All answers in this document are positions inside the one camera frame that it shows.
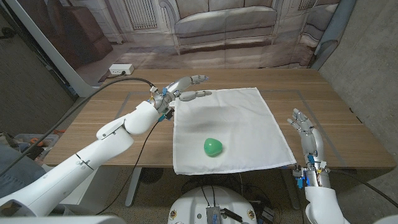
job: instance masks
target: black cable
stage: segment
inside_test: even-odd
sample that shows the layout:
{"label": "black cable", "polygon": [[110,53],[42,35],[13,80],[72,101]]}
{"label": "black cable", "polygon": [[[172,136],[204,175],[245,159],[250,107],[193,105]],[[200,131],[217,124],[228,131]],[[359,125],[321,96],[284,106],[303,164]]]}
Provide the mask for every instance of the black cable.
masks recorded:
{"label": "black cable", "polygon": [[108,76],[106,77],[107,79],[114,79],[114,78],[119,78],[122,77],[126,74],[126,71],[123,71],[122,73],[120,73],[119,75],[113,75],[113,76]]}
{"label": "black cable", "polygon": [[211,189],[213,189],[213,200],[214,200],[213,205],[214,205],[214,207],[215,207],[215,206],[216,206],[216,195],[214,194],[214,187],[213,187],[213,184],[211,185]]}
{"label": "black cable", "polygon": [[207,201],[207,206],[210,207],[210,203],[209,203],[209,201],[208,201],[207,198],[206,198],[205,191],[203,190],[203,185],[200,186],[200,187],[201,187],[201,191],[203,192],[203,196],[205,196],[205,199],[206,199],[206,201]]}
{"label": "black cable", "polygon": [[353,179],[355,179],[356,181],[360,182],[361,184],[364,184],[365,186],[369,187],[370,189],[374,190],[376,193],[378,193],[379,195],[381,195],[382,197],[384,197],[387,201],[389,201],[391,204],[393,204],[393,206],[398,208],[398,203],[395,202],[393,199],[391,199],[390,197],[388,197],[385,193],[381,192],[379,189],[373,187],[372,185],[368,184],[367,182],[357,178],[356,176],[354,176],[353,174],[344,172],[342,170],[331,170],[332,173],[335,174],[344,174],[347,175]]}
{"label": "black cable", "polygon": [[117,82],[122,82],[122,81],[128,81],[128,80],[137,80],[137,81],[141,81],[141,82],[145,82],[148,83],[150,87],[154,86],[154,84],[152,84],[150,81],[145,80],[143,78],[123,78],[123,79],[119,79],[119,80],[115,80],[115,81],[111,81],[103,86],[101,86],[101,88],[97,89],[95,92],[93,92],[92,94],[90,94],[89,96],[87,96],[84,100],[82,100],[79,104],[77,104],[72,110],[70,110],[69,112],[65,113],[63,115],[63,117],[54,125],[52,126],[46,133],[44,133],[42,135],[42,137],[40,137],[39,140],[37,140],[35,143],[33,143],[33,145],[29,146],[17,159],[15,159],[11,164],[9,164],[5,169],[3,169],[0,173],[0,176],[2,176],[3,174],[5,174],[9,169],[11,169],[11,167],[13,167],[18,161],[20,161],[24,156],[28,155],[29,153],[31,153],[31,151],[36,147],[36,145],[38,143],[40,143],[41,141],[43,141],[49,134],[52,133],[52,131],[57,128],[63,121],[65,121],[73,112],[75,112],[77,110],[77,108],[79,108],[81,105],[85,104],[89,99],[91,99],[91,97],[93,97],[94,95],[96,95],[98,92],[100,92],[101,90],[105,89],[106,87],[115,84]]}
{"label": "black cable", "polygon": [[[233,178],[233,180],[235,180],[239,185],[241,184],[240,181],[238,181],[233,175],[232,175],[232,178]],[[260,190],[261,193],[267,198],[267,200],[268,200],[269,202],[271,202],[271,200],[269,199],[268,195],[267,195],[261,188],[259,188],[258,186],[255,186],[255,185],[252,185],[252,184],[244,184],[243,186],[244,186],[244,187],[254,187],[255,189]]]}
{"label": "black cable", "polygon": [[138,155],[137,161],[136,161],[136,163],[134,164],[134,167],[132,168],[132,171],[131,171],[129,177],[127,178],[127,180],[126,180],[125,183],[123,184],[122,189],[120,189],[119,193],[118,193],[117,196],[113,199],[113,201],[112,201],[107,207],[105,207],[104,209],[102,209],[102,211],[98,212],[96,215],[99,215],[99,214],[103,213],[105,210],[107,210],[107,209],[116,201],[116,199],[118,199],[118,197],[120,196],[120,194],[121,194],[122,191],[123,191],[123,188],[124,188],[124,187],[126,186],[126,184],[129,182],[129,179],[130,179],[130,177],[132,176],[132,173],[134,172],[134,169],[136,168],[136,166],[137,166],[137,164],[138,164],[138,160],[139,160],[139,158],[141,157],[141,154],[142,154],[142,152],[143,152],[143,150],[144,150],[145,143],[147,142],[147,140],[148,140],[150,134],[151,134],[152,131],[155,129],[155,127],[156,127],[157,124],[159,124],[159,121],[157,121],[157,122],[155,123],[155,125],[154,125],[154,126],[152,127],[152,129],[150,130],[150,132],[149,132],[147,138],[145,139],[144,144],[142,145],[141,152],[140,152],[139,155]]}

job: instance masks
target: wall outlet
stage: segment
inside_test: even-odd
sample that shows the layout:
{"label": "wall outlet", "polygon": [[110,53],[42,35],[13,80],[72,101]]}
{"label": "wall outlet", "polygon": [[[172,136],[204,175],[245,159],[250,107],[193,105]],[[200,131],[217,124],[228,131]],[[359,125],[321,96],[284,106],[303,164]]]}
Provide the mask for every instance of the wall outlet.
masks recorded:
{"label": "wall outlet", "polygon": [[109,71],[112,75],[120,75],[123,71],[126,72],[126,75],[131,75],[132,71],[134,71],[134,67],[132,64],[113,64]]}

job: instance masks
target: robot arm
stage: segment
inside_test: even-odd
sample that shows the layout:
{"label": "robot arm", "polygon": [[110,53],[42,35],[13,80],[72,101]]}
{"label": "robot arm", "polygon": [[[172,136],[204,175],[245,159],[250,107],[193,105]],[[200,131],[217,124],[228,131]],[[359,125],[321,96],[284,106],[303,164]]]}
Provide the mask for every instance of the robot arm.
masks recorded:
{"label": "robot arm", "polygon": [[[170,118],[173,110],[169,103],[181,95],[190,85],[207,80],[198,75],[184,77],[164,88],[159,93],[154,87],[155,97],[143,101],[132,113],[115,119],[97,132],[95,142],[63,161],[44,176],[27,187],[0,198],[1,216],[47,216],[55,206],[78,187],[95,169],[106,161],[120,155],[134,143],[132,135],[143,134],[157,120],[159,113]],[[200,91],[195,96],[210,95]]]}
{"label": "robot arm", "polygon": [[299,133],[307,168],[296,167],[293,176],[302,188],[306,180],[305,198],[310,202],[305,214],[312,224],[349,224],[337,202],[335,190],[330,188],[329,169],[324,161],[323,140],[311,121],[298,109],[293,110],[293,120],[289,122]]}

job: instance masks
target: green egg-shaped object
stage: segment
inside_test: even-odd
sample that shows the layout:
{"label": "green egg-shaped object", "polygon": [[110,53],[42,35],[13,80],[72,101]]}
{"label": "green egg-shaped object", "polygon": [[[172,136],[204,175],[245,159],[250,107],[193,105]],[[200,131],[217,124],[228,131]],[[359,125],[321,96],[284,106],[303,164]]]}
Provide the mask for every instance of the green egg-shaped object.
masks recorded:
{"label": "green egg-shaped object", "polygon": [[217,156],[223,150],[223,144],[213,138],[208,138],[205,141],[205,153],[207,156]]}

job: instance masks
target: white cloth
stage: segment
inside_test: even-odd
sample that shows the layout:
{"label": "white cloth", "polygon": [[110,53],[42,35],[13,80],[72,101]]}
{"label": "white cloth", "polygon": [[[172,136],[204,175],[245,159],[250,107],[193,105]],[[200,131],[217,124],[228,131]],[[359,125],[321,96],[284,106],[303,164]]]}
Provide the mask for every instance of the white cloth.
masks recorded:
{"label": "white cloth", "polygon": [[[296,163],[257,88],[211,91],[210,96],[175,102],[173,165],[176,174],[226,174]],[[206,155],[207,138],[223,144],[221,154]]]}

